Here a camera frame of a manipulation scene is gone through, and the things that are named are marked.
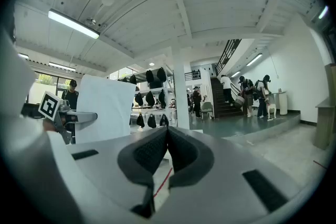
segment black cap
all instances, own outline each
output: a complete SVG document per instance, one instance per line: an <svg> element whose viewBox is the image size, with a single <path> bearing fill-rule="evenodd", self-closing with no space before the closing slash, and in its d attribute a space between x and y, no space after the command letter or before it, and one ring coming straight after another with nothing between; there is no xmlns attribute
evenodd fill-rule
<svg viewBox="0 0 336 224"><path fill-rule="evenodd" d="M69 84L70 86L73 86L73 87L77 87L77 82L74 80L74 79L72 79L71 81L70 81L70 84Z"/></svg>

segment staircase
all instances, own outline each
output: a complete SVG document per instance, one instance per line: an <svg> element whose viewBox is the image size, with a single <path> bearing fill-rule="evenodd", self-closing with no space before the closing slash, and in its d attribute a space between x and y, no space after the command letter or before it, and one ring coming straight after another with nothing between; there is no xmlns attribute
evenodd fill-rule
<svg viewBox="0 0 336 224"><path fill-rule="evenodd" d="M214 98L214 113L216 119L225 118L228 116L243 115L241 109L237 109L235 106L230 106L229 103L224 102L223 85L217 78L211 79L211 86Z"/></svg>

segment chair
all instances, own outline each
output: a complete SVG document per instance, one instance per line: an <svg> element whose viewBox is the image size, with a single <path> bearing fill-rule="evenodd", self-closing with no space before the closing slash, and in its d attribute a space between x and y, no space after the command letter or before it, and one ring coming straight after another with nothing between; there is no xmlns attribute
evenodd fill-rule
<svg viewBox="0 0 336 224"><path fill-rule="evenodd" d="M211 102L204 102L202 104L202 107L201 107L202 120L203 120L203 113L211 113L211 115L210 115L211 119L214 118L214 116L213 116L214 110L213 110L213 106L212 106Z"/></svg>

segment white shirt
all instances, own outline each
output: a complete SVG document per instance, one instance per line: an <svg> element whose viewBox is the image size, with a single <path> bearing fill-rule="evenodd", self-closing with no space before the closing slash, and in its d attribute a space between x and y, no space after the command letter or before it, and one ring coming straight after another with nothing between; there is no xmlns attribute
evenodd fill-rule
<svg viewBox="0 0 336 224"><path fill-rule="evenodd" d="M261 91L262 90L262 88L264 88L265 86L264 86L264 83L262 82L262 81L259 81L258 82L258 86L257 86L257 90L258 91Z"/></svg>
<svg viewBox="0 0 336 224"><path fill-rule="evenodd" d="M223 84L223 89L231 89L231 79L229 77L221 77L221 84Z"/></svg>

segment red wire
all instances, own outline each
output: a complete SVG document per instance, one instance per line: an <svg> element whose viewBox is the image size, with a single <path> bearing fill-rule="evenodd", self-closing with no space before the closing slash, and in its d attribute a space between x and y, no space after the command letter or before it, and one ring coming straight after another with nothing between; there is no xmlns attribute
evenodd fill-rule
<svg viewBox="0 0 336 224"><path fill-rule="evenodd" d="M316 164L320 165L321 167L323 167L324 169L327 170L327 168L326 168L325 166L323 166L322 164L320 164L320 163L318 163L318 162L316 162L316 161L313 161L313 162L315 162Z"/></svg>
<svg viewBox="0 0 336 224"><path fill-rule="evenodd" d="M163 187L164 183L167 181L171 171L173 168L170 168L169 173L167 174L166 178L164 179L164 181L162 182L162 184L160 185L160 187L157 189L156 193L154 194L153 198L155 198L155 196L159 193L160 189Z"/></svg>

